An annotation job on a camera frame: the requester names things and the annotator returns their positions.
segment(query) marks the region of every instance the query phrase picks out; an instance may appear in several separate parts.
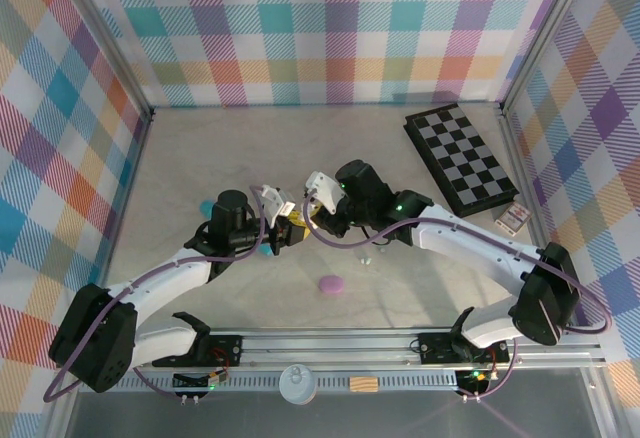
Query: metal frame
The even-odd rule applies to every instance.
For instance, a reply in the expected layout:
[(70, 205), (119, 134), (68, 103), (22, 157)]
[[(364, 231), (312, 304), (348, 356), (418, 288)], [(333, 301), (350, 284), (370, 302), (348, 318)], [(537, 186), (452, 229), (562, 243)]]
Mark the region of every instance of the metal frame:
[(505, 117), (500, 110), (497, 110), (496, 116), (502, 134), (502, 141), (507, 149), (507, 156), (509, 157), (509, 163), (513, 170), (516, 188), (520, 191), (519, 200), (521, 200), (528, 209), (533, 211), (531, 220), (529, 220), (528, 223), (531, 240), (534, 245), (544, 247), (550, 241), (549, 232), (542, 220), (542, 208), (531, 186), (533, 181), (525, 166), (524, 157), (518, 146), (516, 134), (511, 126), (511, 120), (508, 115)]
[[(242, 359), (234, 372), (282, 371), (302, 363), (315, 371), (391, 371), (416, 369), (470, 370), (472, 364), (422, 365), (409, 344), (419, 333), (448, 333), (450, 328), (392, 329), (258, 329), (215, 330), (215, 335), (241, 335)], [(520, 369), (604, 366), (598, 339), (588, 335), (565, 335), (554, 347), (526, 338), (518, 339)], [(145, 372), (204, 372), (208, 368), (154, 368)]]
[(91, 31), (98, 46), (105, 54), (109, 64), (113, 68), (115, 75), (122, 82), (122, 86), (129, 93), (129, 96), (135, 101), (140, 108), (145, 122), (151, 121), (153, 115), (153, 107), (147, 101), (147, 98), (138, 83), (135, 73), (129, 66), (129, 62), (118, 47), (109, 26), (105, 22), (102, 14), (98, 10), (93, 0), (72, 0), (78, 8), (80, 16)]
[[(248, 329), (215, 330), (216, 335), (243, 336), (240, 366), (232, 369), (232, 382), (217, 391), (274, 392), (284, 368), (300, 363), (318, 375), (318, 392), (349, 393), (348, 377), (378, 376), (380, 392), (404, 390), (452, 390), (454, 370), (473, 369), (472, 364), (421, 365), (409, 348), (419, 333), (448, 332), (449, 328), (399, 329)], [(505, 369), (506, 363), (499, 364)], [(516, 370), (579, 368), (602, 436), (631, 436), (620, 403), (612, 393), (604, 351), (597, 337), (567, 334), (554, 347), (525, 338), (518, 339)], [(208, 368), (142, 367), (146, 378), (164, 389), (171, 388), (175, 372), (203, 373)], [(93, 391), (82, 386), (81, 393)], [(109, 392), (151, 392), (128, 373)]]
[[(153, 115), (153, 110), (151, 111), (151, 115), (149, 115), (149, 119), (145, 120), (144, 129), (140, 135), (140, 142), (138, 145), (138, 153), (134, 159), (133, 169), (131, 175), (129, 177), (129, 182), (124, 187), (124, 200), (122, 202), (122, 209), (120, 210), (122, 214), (126, 212), (127, 203), (129, 202), (129, 198), (131, 197), (131, 190), (133, 189), (133, 185), (135, 183), (135, 179), (138, 175), (138, 167), (140, 165), (140, 161), (142, 160), (142, 155), (144, 153), (144, 148), (147, 144), (147, 139), (149, 137), (149, 131), (151, 128), (151, 124), (153, 123), (153, 119), (151, 118)], [(113, 258), (113, 250), (115, 244), (118, 241), (118, 237), (120, 235), (120, 230), (122, 228), (123, 220), (120, 219), (115, 224), (112, 246), (108, 250), (107, 259), (105, 261), (105, 265), (103, 267), (102, 273), (98, 277), (97, 284), (103, 285), (106, 281), (107, 273), (109, 267), (111, 265), (111, 260)], [(65, 377), (62, 382), (60, 389), (70, 385), (73, 381), (75, 381), (75, 377), (70, 374)], [(77, 393), (69, 393), (58, 400), (45, 405), (42, 416), (43, 419), (40, 420), (40, 425), (38, 426), (37, 438), (58, 438), (60, 436), (64, 436), (66, 433), (67, 426), (69, 424), (69, 419), (71, 418), (71, 411), (73, 410), (73, 406), (75, 403)]]
[(509, 87), (509, 91), (507, 91), (504, 99), (505, 110), (511, 110), (520, 94), (527, 87), (529, 81), (531, 81), (533, 73), (542, 59), (542, 55), (555, 37), (572, 3), (573, 0), (553, 1), (544, 23), (533, 40), (533, 45), (527, 54), (527, 58), (523, 61), (520, 69), (516, 73), (515, 79)]

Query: clear glass panel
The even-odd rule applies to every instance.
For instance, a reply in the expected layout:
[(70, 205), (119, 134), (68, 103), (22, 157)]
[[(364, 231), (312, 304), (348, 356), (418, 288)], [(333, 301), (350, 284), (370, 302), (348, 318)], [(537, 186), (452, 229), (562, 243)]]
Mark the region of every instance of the clear glass panel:
[(277, 393), (221, 393), (197, 407), (153, 393), (81, 393), (68, 437), (598, 437), (586, 393), (577, 369), (518, 370), (481, 404), (418, 391), (318, 394), (304, 406)]

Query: colorful plaid pattern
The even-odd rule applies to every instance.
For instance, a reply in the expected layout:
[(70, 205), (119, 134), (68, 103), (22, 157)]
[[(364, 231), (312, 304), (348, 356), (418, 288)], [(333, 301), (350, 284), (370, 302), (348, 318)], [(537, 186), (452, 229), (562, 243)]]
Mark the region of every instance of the colorful plaid pattern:
[(575, 0), (513, 123), (552, 238), (614, 316), (606, 350), (640, 427), (640, 0)]
[(0, 0), (0, 436), (32, 437), (47, 350), (111, 247), (143, 129), (71, 0)]
[(170, 106), (494, 101), (551, 2), (95, 1)]

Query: cable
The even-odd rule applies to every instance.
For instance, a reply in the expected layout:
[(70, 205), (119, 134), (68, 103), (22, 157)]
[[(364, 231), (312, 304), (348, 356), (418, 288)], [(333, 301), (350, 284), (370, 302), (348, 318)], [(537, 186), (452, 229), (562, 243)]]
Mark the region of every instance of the cable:
[(600, 308), (600, 311), (604, 317), (604, 324), (600, 327), (600, 328), (575, 328), (572, 326), (567, 326), (565, 327), (565, 330), (572, 332), (572, 333), (581, 333), (584, 335), (598, 335), (600, 333), (603, 333), (607, 330), (609, 330), (609, 328), (611, 328), (612, 325), (612, 318), (611, 318), (611, 314), (609, 313), (609, 310), (607, 310), (607, 307), (598, 299), (598, 297), (591, 291), (589, 290), (586, 286), (584, 286), (583, 284), (581, 284), (578, 280), (576, 280), (575, 278), (573, 278), (572, 276), (569, 276), (567, 273), (565, 273), (562, 270), (559, 270), (558, 268), (555, 268), (553, 266), (551, 266), (548, 263), (545, 263), (544, 261), (541, 261), (533, 256), (529, 256), (525, 253), (520, 253), (519, 250), (509, 246), (509, 245), (505, 245), (504, 243), (495, 240), (493, 238), (491, 238), (490, 236), (486, 236), (483, 233), (476, 231), (472, 228), (469, 228), (467, 226), (461, 225), (459, 223), (454, 223), (452, 221), (449, 220), (443, 220), (441, 218), (431, 218), (431, 217), (418, 217), (418, 218), (409, 218), (406, 220), (402, 220), (399, 221), (397, 223), (394, 223), (393, 225), (385, 228), (384, 230), (376, 233), (375, 235), (373, 235), (371, 238), (367, 238), (364, 241), (359, 241), (357, 243), (336, 243), (334, 241), (328, 240), (327, 238), (325, 238), (324, 236), (322, 236), (318, 230), (315, 229), (315, 227), (313, 226), (313, 224), (311, 223), (311, 220), (309, 219), (309, 211), (308, 211), (308, 207), (311, 203), (311, 198), (313, 198), (313, 196), (316, 194), (317, 190), (311, 190), (311, 192), (308, 193), (307, 197), (305, 198), (304, 201), (304, 205), (302, 207), (302, 216), (304, 218), (305, 224), (307, 225), (307, 228), (309, 228), (309, 231), (311, 232), (311, 234), (313, 236), (315, 236), (318, 240), (320, 240), (322, 243), (324, 243), (325, 245), (331, 246), (333, 248), (338, 248), (341, 250), (350, 250), (353, 248), (357, 248), (359, 246), (362, 245), (366, 245), (369, 243), (374, 242), (375, 240), (383, 237), (384, 235), (387, 235), (389, 233), (391, 233), (394, 230), (397, 230), (398, 228), (401, 228), (403, 226), (407, 226), (407, 225), (415, 225), (416, 223), (432, 223), (435, 225), (443, 225), (443, 226), (455, 226), (456, 229), (458, 231), (462, 231), (463, 233), (467, 233), (468, 235), (471, 235), (475, 238), (478, 238), (486, 243), (489, 243), (493, 246), (495, 246), (496, 248), (500, 248), (503, 251), (506, 251), (507, 253), (516, 255), (518, 254), (518, 257), (522, 260), (528, 261), (529, 263), (532, 263), (536, 266), (539, 266), (540, 268), (542, 268), (543, 270), (559, 277), (562, 278), (564, 281), (566, 281), (567, 283), (569, 283), (571, 286), (573, 286), (574, 288), (578, 289), (578, 291), (580, 293), (582, 293), (585, 297), (587, 297), (592, 303), (594, 303), (598, 308)]
[(162, 388), (158, 388), (156, 385), (154, 385), (151, 380), (149, 380), (146, 376), (144, 376), (140, 370), (138, 368), (134, 368), (133, 372), (138, 375), (138, 378), (140, 378), (140, 381), (142, 381), (145, 385), (147, 385), (149, 388), (151, 388), (153, 391), (155, 391), (156, 393), (158, 393), (159, 395), (162, 396), (166, 396), (167, 398), (171, 398), (172, 400), (179, 400), (182, 401), (182, 397), (176, 395), (175, 393), (171, 392), (171, 391), (167, 391), (167, 390), (163, 390)]
[(470, 391), (467, 390), (463, 390), (462, 388), (458, 388), (458, 391), (460, 391), (461, 393), (464, 393), (467, 396), (471, 396), (471, 397), (478, 397), (478, 398), (484, 398), (485, 396), (491, 396), (494, 393), (496, 393), (500, 388), (502, 388), (505, 383), (507, 382), (507, 380), (509, 379), (509, 377), (511, 376), (511, 373), (513, 372), (513, 365), (515, 365), (516, 363), (516, 357), (518, 356), (518, 343), (516, 342), (516, 340), (513, 340), (513, 354), (511, 355), (511, 363), (509, 363), (509, 368), (507, 368), (507, 372), (504, 374), (504, 377), (500, 380), (500, 383), (498, 383), (495, 388), (492, 389), (488, 389), (487, 391), (485, 391), (484, 393), (480, 394), (480, 395), (475, 395), (474, 393), (471, 393)]
[(218, 361), (224, 360), (225, 364), (221, 364), (220, 366), (222, 367), (224, 372), (227, 373), (228, 375), (229, 367), (231, 366), (231, 364), (229, 363), (229, 355), (227, 355), (227, 352), (224, 351), (222, 348), (213, 348), (211, 351), (213, 351), (213, 354)]
[(496, 358), (496, 352), (493, 351), (493, 348), (489, 348), (489, 352), (491, 353), (491, 359), (493, 360), (493, 365), (491, 366), (491, 373), (495, 373), (498, 369), (498, 360)]
[[(259, 190), (261, 190), (262, 188), (259, 187), (259, 186), (250, 186), (249, 189), (251, 190), (251, 193), (253, 194), (253, 197), (255, 198), (256, 202), (258, 203), (258, 211), (260, 212), (260, 234), (258, 235), (258, 239), (256, 240), (256, 242), (253, 245), (253, 247), (251, 248), (251, 250), (249, 250), (244, 255), (234, 256), (234, 257), (194, 256), (194, 257), (189, 257), (189, 258), (182, 258), (181, 260), (177, 260), (175, 262), (171, 261), (169, 263), (165, 263), (164, 265), (160, 265), (157, 268), (154, 268), (153, 270), (149, 270), (146, 273), (144, 273), (143, 275), (141, 275), (140, 277), (138, 277), (137, 279), (135, 279), (131, 283), (131, 285), (129, 285), (124, 290), (122, 290), (109, 303), (107, 303), (107, 305), (100, 311), (100, 313), (98, 313), (98, 316), (96, 316), (96, 318), (93, 320), (91, 325), (89, 325), (89, 328), (87, 329), (86, 333), (84, 334), (84, 336), (82, 337), (82, 339), (78, 343), (78, 346), (76, 346), (75, 350), (73, 350), (73, 353), (71, 353), (71, 356), (69, 356), (69, 358), (67, 359), (66, 363), (62, 366), (62, 368), (60, 369), (58, 374), (55, 376), (55, 378), (53, 379), (53, 381), (51, 382), (49, 387), (44, 392), (44, 396), (43, 396), (42, 399), (44, 400), (45, 403), (51, 403), (52, 401), (57, 400), (62, 395), (65, 395), (65, 394), (69, 393), (71, 390), (73, 390), (76, 386), (78, 386), (80, 384), (80, 380), (77, 380), (74, 383), (72, 383), (71, 385), (67, 386), (66, 388), (58, 391), (57, 393), (53, 393), (53, 390), (55, 390), (58, 386), (60, 386), (60, 383), (62, 383), (62, 380), (64, 379), (65, 375), (67, 374), (67, 372), (69, 371), (71, 366), (75, 363), (75, 361), (78, 359), (78, 356), (80, 356), (80, 353), (82, 353), (82, 350), (84, 350), (84, 347), (87, 346), (87, 343), (91, 339), (91, 336), (96, 331), (96, 329), (100, 326), (100, 323), (102, 323), (102, 321), (105, 319), (107, 314), (111, 311), (111, 309), (114, 306), (116, 306), (116, 304), (118, 302), (120, 302), (120, 300), (122, 300), (128, 294), (132, 293), (133, 290), (136, 287), (140, 286), (145, 281), (149, 280), (150, 278), (153, 278), (154, 276), (156, 276), (156, 275), (158, 275), (160, 273), (163, 273), (163, 272), (165, 272), (167, 270), (170, 270), (171, 268), (174, 268), (174, 267), (177, 267), (177, 266), (181, 266), (181, 265), (184, 265), (184, 264), (187, 264), (187, 263), (202, 263), (202, 262), (233, 263), (233, 262), (236, 262), (236, 261), (241, 261), (241, 260), (244, 260), (246, 258), (249, 258), (256, 251), (258, 251), (258, 248), (259, 248), (260, 244), (262, 243), (262, 239), (264, 237), (264, 232), (265, 232), (265, 228), (266, 228), (266, 226), (265, 226), (266, 217), (265, 217), (265, 214), (264, 214), (264, 209), (262, 208), (262, 202), (260, 201), (260, 195), (258, 193)], [(136, 370), (134, 368), (133, 371), (145, 383), (145, 385), (149, 386), (154, 391), (158, 391), (159, 390), (159, 388), (157, 388), (155, 385), (151, 386), (150, 385), (151, 382), (148, 381), (146, 378), (143, 378), (142, 374), (138, 370)]]
[(411, 351), (413, 351), (414, 353), (420, 353), (420, 348), (414, 348), (413, 344), (414, 343), (418, 343), (420, 340), (418, 338), (416, 338), (415, 340), (413, 340), (411, 343), (409, 343), (409, 349)]
[[(366, 238), (369, 238), (369, 233), (367, 233), (367, 229), (364, 226), (361, 226), (360, 229), (362, 230), (362, 233), (364, 233), (364, 236)], [(376, 243), (375, 241), (372, 241), (371, 243), (377, 246), (387, 246), (389, 243), (391, 243), (391, 238), (387, 238), (386, 243)]]

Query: purple macaron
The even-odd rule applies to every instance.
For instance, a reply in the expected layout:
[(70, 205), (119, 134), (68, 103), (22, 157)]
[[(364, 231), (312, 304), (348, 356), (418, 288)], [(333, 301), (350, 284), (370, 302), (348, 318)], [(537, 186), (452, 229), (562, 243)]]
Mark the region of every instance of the purple macaron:
[(337, 295), (344, 289), (344, 280), (336, 275), (327, 275), (320, 278), (318, 286), (327, 295)]

